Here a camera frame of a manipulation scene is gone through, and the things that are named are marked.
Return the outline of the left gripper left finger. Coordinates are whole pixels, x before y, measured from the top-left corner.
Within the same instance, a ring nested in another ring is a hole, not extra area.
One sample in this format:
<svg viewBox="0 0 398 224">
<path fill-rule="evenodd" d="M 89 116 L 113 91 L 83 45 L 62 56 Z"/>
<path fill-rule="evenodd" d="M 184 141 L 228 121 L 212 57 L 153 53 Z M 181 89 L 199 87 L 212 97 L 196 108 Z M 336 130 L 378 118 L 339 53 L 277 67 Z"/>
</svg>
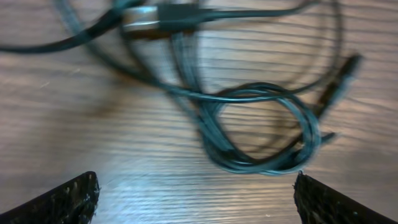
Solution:
<svg viewBox="0 0 398 224">
<path fill-rule="evenodd" d="M 100 187 L 95 172 L 85 172 L 1 214 L 1 224 L 87 224 L 95 215 Z"/>
</svg>

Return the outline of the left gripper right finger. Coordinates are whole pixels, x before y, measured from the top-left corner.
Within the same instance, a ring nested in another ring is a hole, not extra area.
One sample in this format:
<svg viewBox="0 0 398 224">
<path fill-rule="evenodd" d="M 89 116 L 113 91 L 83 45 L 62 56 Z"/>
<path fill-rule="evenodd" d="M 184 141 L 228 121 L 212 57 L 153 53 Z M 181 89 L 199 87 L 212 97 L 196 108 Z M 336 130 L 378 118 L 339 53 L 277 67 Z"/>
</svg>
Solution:
<svg viewBox="0 0 398 224">
<path fill-rule="evenodd" d="M 395 224 L 303 172 L 294 184 L 294 202 L 302 224 Z"/>
</svg>

